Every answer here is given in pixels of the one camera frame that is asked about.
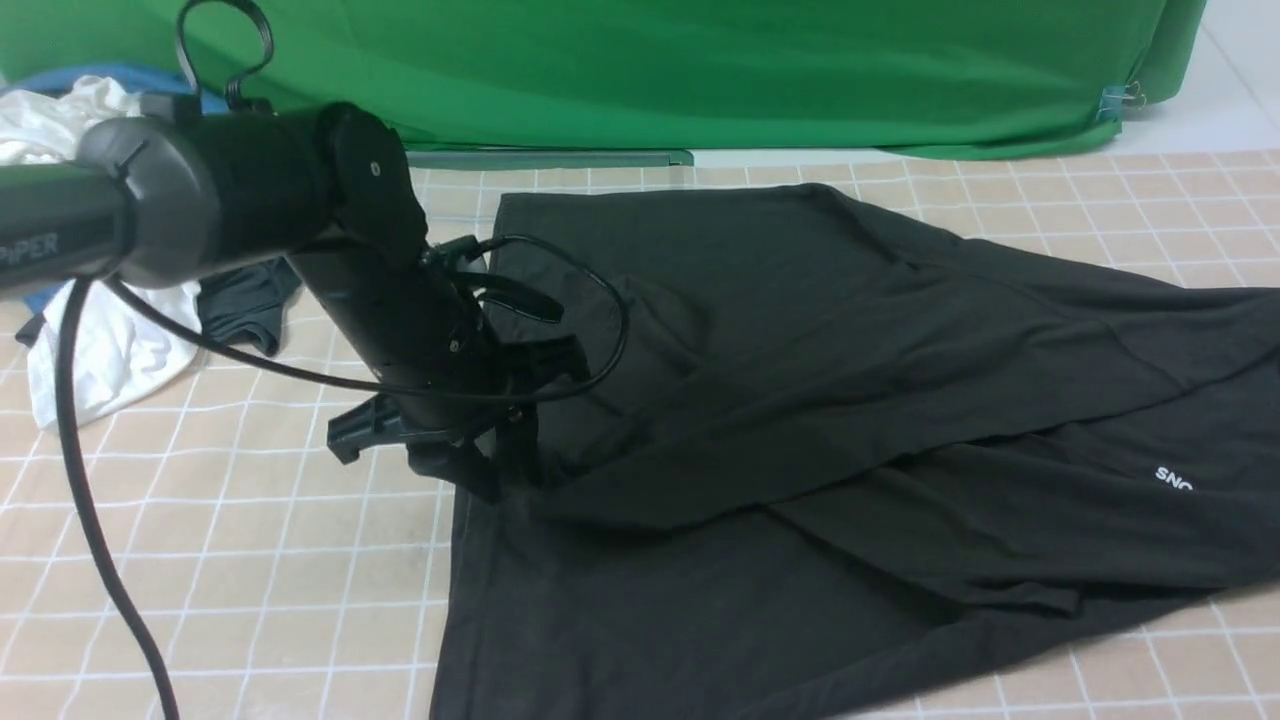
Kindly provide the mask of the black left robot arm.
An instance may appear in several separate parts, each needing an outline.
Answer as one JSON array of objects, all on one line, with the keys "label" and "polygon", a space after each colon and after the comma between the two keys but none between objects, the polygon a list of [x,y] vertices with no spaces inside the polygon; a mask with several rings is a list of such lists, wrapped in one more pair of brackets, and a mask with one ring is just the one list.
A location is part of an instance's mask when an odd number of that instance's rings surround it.
[{"label": "black left robot arm", "polygon": [[157,290],[284,258],[365,366],[372,397],[330,420],[343,464],[407,448],[410,466],[480,498],[538,456],[536,405],[596,383],[573,336],[502,341],[475,291],[557,323],[553,299],[466,272],[486,245],[428,245],[398,135],[348,102],[205,119],[161,97],[105,120],[67,164],[3,170],[3,292],[77,277]]}]

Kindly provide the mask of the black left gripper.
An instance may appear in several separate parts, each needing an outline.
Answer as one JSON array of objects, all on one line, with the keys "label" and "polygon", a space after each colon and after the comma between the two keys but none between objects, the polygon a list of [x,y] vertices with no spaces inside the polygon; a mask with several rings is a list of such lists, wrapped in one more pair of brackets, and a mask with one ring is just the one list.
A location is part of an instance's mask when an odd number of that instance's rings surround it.
[{"label": "black left gripper", "polygon": [[535,393],[590,377],[572,334],[498,338],[470,291],[439,261],[403,266],[360,243],[293,252],[288,263],[381,389],[326,425],[344,465],[401,445],[410,468],[495,501],[544,483]]}]

